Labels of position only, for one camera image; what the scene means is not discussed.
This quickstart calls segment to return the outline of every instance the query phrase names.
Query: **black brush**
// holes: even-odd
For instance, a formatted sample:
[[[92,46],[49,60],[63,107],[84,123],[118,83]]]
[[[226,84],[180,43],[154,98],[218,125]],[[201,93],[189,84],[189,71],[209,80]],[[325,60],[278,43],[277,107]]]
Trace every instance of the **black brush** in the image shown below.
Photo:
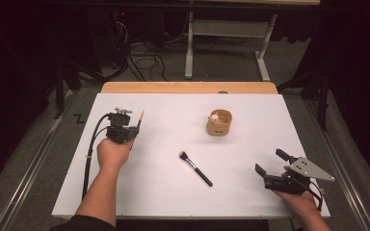
[[[182,154],[179,156],[182,160],[186,161],[191,167],[194,168],[194,170],[198,173],[200,177],[208,184],[208,186],[212,187],[213,184],[210,182],[210,180],[197,168],[197,166],[192,163],[192,161],[188,158],[188,155],[185,152],[182,152]]]

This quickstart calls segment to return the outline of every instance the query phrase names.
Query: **brush handle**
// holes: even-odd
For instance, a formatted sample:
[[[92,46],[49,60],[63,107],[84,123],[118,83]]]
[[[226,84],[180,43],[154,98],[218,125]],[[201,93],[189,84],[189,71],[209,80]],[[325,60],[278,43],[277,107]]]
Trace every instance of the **brush handle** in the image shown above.
[[[202,179],[206,182],[206,184],[208,184],[208,186],[213,186],[212,182],[210,182],[210,180],[199,170],[199,168],[195,168],[195,171],[200,177],[202,177]]]

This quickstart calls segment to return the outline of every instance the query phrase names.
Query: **brown container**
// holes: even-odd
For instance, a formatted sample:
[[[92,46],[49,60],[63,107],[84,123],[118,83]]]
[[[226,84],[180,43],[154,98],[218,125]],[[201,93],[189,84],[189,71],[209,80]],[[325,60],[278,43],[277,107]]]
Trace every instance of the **brown container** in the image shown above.
[[[223,109],[217,109],[210,116],[217,115],[218,119],[208,119],[206,123],[206,131],[211,136],[225,136],[229,133],[230,123],[232,122],[232,114]]]

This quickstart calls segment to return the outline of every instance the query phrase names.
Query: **table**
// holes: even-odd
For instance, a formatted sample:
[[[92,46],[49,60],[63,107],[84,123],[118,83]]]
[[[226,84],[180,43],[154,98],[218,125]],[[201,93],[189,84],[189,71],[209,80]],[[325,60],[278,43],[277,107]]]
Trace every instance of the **table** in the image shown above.
[[[319,5],[320,0],[190,0],[194,2],[226,2],[226,3],[250,3],[272,5]],[[264,54],[275,27],[276,14],[272,14],[268,22],[227,21],[227,20],[204,20],[194,19],[194,13],[189,12],[188,23],[188,48],[185,61],[185,78],[192,79],[194,65],[193,41],[194,35],[200,36],[226,36],[240,38],[263,39],[261,49],[255,51],[255,58],[263,81],[270,81],[269,73],[264,63]]]
[[[221,90],[231,93],[216,93]],[[130,116],[134,123],[145,110],[141,133],[119,175],[119,218],[292,216],[281,199],[264,189],[263,180],[254,172],[254,164],[260,164],[269,174],[280,174],[284,162],[276,156],[276,147],[297,157],[305,156],[303,147],[274,85],[246,82],[105,84],[94,101],[53,216],[70,218],[77,209],[89,145],[87,139],[98,119],[116,106],[133,110]],[[233,121],[227,136],[211,137],[204,127],[211,110],[219,107],[230,110]],[[244,122],[246,117],[252,122]],[[181,151],[186,151],[210,178],[212,188],[179,159]],[[90,182],[98,172],[95,151],[92,155]],[[326,205],[322,216],[330,216]]]

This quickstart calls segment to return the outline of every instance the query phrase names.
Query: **brush ferrule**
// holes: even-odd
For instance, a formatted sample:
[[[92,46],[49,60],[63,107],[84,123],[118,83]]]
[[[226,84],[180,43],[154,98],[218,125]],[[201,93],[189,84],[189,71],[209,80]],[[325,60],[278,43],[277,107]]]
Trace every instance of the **brush ferrule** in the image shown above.
[[[193,167],[193,168],[197,168],[197,166],[196,166],[196,165],[194,165],[194,163],[192,163],[192,161],[191,161],[191,160],[186,159],[185,161],[186,161],[186,162],[188,162],[188,164],[189,164],[191,167]]]

